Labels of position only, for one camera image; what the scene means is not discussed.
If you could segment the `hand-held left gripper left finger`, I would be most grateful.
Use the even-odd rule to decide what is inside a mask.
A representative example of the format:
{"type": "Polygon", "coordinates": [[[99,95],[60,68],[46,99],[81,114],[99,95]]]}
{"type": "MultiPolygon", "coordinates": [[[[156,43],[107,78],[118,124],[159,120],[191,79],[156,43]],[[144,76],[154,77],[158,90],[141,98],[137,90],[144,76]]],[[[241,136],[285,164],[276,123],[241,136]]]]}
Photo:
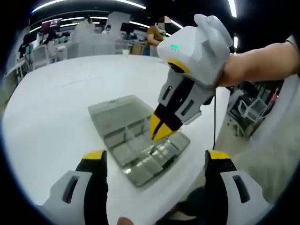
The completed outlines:
{"type": "Polygon", "coordinates": [[[37,208],[53,225],[106,225],[107,193],[107,152],[93,151],[52,185],[37,208]]]}

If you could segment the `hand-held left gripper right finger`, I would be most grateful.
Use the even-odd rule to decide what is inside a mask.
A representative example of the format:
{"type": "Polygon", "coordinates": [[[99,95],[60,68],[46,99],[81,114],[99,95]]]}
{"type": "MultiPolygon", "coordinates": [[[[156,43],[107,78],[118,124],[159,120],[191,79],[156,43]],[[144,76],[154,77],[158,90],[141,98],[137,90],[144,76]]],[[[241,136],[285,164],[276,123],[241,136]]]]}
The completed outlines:
{"type": "Polygon", "coordinates": [[[255,225],[271,209],[262,187],[223,151],[205,152],[205,223],[255,225]]]}

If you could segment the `person's left hand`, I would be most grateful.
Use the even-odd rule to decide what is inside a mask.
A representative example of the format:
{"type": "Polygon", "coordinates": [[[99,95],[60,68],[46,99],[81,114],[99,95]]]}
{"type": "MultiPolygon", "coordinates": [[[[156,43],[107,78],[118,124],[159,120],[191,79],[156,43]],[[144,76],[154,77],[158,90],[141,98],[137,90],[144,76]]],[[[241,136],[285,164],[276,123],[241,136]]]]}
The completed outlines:
{"type": "Polygon", "coordinates": [[[127,217],[120,217],[117,221],[117,225],[134,225],[134,223],[127,217]]]}

